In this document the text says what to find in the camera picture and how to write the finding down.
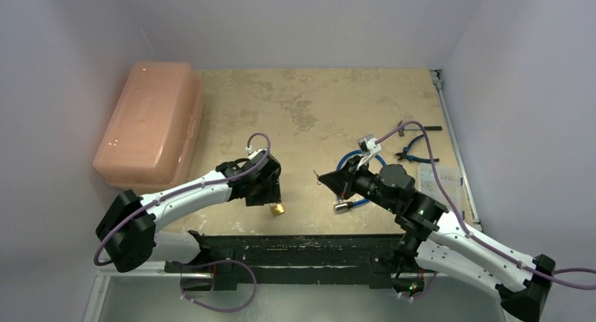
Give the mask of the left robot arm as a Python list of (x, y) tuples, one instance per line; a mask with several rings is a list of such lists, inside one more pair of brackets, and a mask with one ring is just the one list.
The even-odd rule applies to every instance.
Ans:
[(147, 261), (183, 263), (193, 272), (209, 265), (197, 233), (164, 231), (168, 225), (204, 208), (243, 199), (246, 206), (281, 201), (281, 163), (267, 150), (223, 162), (204, 176), (165, 191), (137, 195), (122, 191), (96, 227), (100, 246), (93, 262), (112, 264), (120, 273)]

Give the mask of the silver padlock key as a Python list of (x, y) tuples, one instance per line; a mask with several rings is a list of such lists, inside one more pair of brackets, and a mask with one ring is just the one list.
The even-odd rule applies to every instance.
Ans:
[(318, 186), (322, 185), (322, 183), (320, 182), (320, 175), (319, 175), (319, 174), (316, 172), (316, 170), (314, 170), (314, 169), (313, 169), (313, 173), (314, 173), (314, 174), (315, 174), (315, 176), (316, 176), (316, 184), (317, 184)]

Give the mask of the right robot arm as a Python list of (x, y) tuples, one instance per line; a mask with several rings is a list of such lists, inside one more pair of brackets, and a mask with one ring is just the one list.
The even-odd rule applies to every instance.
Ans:
[(386, 261), (398, 273), (438, 271), (498, 298), (503, 310), (521, 321), (540, 320), (552, 282), (536, 272), (551, 276), (553, 259), (525, 255), (461, 224), (447, 206), (417, 191), (402, 165), (372, 173), (358, 162), (354, 157), (317, 180), (338, 198), (361, 195), (395, 215), (404, 234)]

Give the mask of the brass padlock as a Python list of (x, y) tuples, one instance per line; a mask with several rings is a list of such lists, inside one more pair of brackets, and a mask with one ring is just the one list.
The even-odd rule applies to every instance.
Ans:
[(281, 202), (271, 203), (270, 211), (274, 217), (278, 217), (285, 213), (285, 208)]

